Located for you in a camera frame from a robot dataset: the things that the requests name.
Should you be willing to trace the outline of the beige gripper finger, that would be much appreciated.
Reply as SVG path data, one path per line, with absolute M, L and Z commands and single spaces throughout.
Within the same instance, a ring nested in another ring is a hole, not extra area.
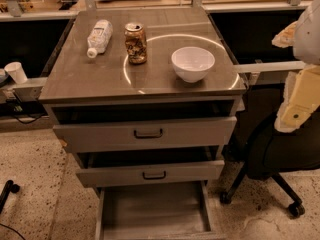
M 289 24 L 272 39 L 271 43 L 280 48 L 293 46 L 296 25 L 297 22 Z
M 307 65 L 298 73 L 289 72 L 283 98 L 274 127 L 290 133 L 299 129 L 320 106 L 320 66 Z

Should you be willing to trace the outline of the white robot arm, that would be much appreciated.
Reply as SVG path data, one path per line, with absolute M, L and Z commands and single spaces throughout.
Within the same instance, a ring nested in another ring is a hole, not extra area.
M 320 106 L 320 0 L 313 0 L 297 21 L 273 38 L 272 44 L 292 46 L 294 57 L 305 63 L 298 73 L 288 74 L 284 101 L 274 123 L 277 131 L 290 133 Z

